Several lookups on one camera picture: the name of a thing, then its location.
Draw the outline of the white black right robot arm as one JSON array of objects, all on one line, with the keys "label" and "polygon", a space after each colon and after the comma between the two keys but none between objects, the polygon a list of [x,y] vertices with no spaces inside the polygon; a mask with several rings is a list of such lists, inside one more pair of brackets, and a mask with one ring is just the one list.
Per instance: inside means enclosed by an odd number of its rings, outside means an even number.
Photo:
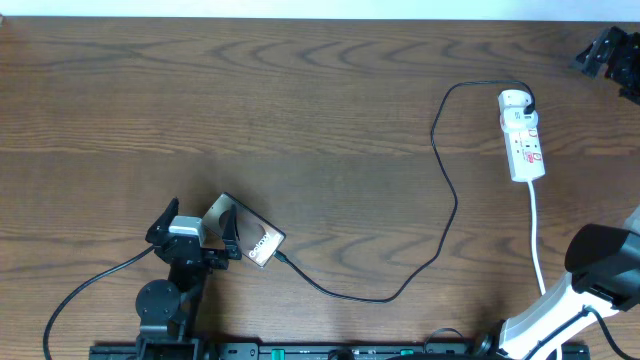
[{"label": "white black right robot arm", "polygon": [[[602,73],[620,85],[621,97],[639,101],[639,35],[618,27],[604,30],[573,65],[594,78]],[[544,173],[538,150],[538,115],[531,92],[505,90],[499,97],[511,178],[531,186]],[[528,309],[505,320],[481,345],[491,356],[545,359],[592,323],[626,312],[639,303],[639,214],[620,228],[583,226],[565,255],[565,272]]]}]

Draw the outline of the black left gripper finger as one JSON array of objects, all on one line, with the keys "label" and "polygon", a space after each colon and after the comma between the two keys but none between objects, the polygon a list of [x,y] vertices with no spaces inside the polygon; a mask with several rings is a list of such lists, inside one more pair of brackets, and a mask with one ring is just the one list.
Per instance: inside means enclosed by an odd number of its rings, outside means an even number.
[{"label": "black left gripper finger", "polygon": [[225,211],[221,217],[221,238],[225,245],[225,251],[227,255],[239,255],[240,248],[238,243],[238,231],[237,231],[237,209],[235,205],[232,205],[227,211]]},{"label": "black left gripper finger", "polygon": [[156,219],[156,221],[147,230],[148,240],[162,240],[169,232],[169,227],[173,219],[177,216],[179,211],[179,199],[174,197],[163,211],[163,213]]}]

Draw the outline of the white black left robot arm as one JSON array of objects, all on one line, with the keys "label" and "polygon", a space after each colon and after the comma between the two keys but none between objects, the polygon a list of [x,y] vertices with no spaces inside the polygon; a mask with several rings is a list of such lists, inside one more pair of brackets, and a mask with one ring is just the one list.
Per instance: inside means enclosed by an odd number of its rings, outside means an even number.
[{"label": "white black left robot arm", "polygon": [[219,357],[216,346],[197,337],[194,327],[208,275],[226,270],[231,260],[242,258],[237,207],[230,208],[223,226],[222,249],[205,248],[202,220],[178,212],[179,200],[174,198],[145,236],[152,252],[170,266],[170,271],[167,278],[144,285],[137,295],[137,359]]}]

